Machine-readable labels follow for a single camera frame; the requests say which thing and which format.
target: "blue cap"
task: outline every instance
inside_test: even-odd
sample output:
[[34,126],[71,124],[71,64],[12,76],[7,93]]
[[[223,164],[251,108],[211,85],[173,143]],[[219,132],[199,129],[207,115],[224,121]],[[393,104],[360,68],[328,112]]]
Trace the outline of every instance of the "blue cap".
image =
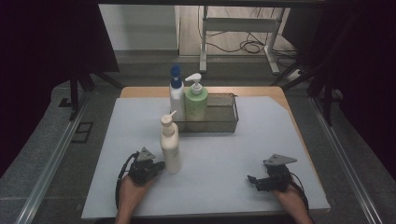
[[180,66],[178,64],[174,64],[171,68],[171,87],[174,89],[178,89],[181,87],[181,79],[180,79]]

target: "green soap bottle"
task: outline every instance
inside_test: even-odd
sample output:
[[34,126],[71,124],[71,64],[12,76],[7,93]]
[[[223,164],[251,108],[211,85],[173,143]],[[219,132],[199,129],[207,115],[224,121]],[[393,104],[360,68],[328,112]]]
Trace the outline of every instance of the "green soap bottle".
[[190,87],[187,88],[184,97],[185,116],[186,121],[202,121],[205,120],[205,112],[207,108],[207,89],[199,82],[201,81],[201,74],[195,73],[186,78],[186,81],[194,81]]

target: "pump dispenser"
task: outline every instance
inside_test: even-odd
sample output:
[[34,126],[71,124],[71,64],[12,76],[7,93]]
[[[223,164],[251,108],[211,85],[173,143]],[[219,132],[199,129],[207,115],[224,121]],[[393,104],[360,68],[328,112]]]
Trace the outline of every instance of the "pump dispenser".
[[186,81],[194,81],[185,92],[185,116],[187,121],[202,121],[205,119],[207,107],[207,89],[199,82],[201,74],[195,73],[186,78]]
[[171,111],[177,111],[173,116],[174,121],[184,121],[184,84],[181,80],[180,66],[175,64],[171,68],[171,83],[169,85],[169,95]]
[[161,149],[163,150],[163,158],[165,160],[165,168],[175,174],[181,169],[181,158],[178,150],[178,127],[173,122],[176,110],[170,115],[163,115],[161,118]]

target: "human arm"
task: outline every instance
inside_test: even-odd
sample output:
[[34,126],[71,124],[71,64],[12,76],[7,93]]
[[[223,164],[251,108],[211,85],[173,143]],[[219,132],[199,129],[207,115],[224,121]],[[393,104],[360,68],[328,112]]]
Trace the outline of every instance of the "human arm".
[[272,191],[279,200],[285,211],[291,215],[297,224],[313,224],[308,215],[300,192],[292,185],[288,185],[284,192],[279,190]]
[[152,183],[153,179],[143,186],[138,186],[128,175],[122,179],[116,224],[130,223],[135,208],[142,201]]

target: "white tabletop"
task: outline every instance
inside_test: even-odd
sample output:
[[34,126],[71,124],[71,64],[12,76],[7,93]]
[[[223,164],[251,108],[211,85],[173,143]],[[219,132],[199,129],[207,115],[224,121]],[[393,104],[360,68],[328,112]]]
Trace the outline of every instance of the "white tabletop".
[[[247,175],[268,177],[263,160],[274,153],[293,157],[291,172],[304,184],[311,210],[330,209],[315,170],[288,111],[270,97],[237,97],[235,133],[181,133],[182,169],[156,178],[138,217],[268,214],[282,211],[272,193],[258,192]],[[161,116],[169,98],[118,99],[84,206],[82,218],[114,217],[115,187],[121,166],[146,147],[163,161]]]

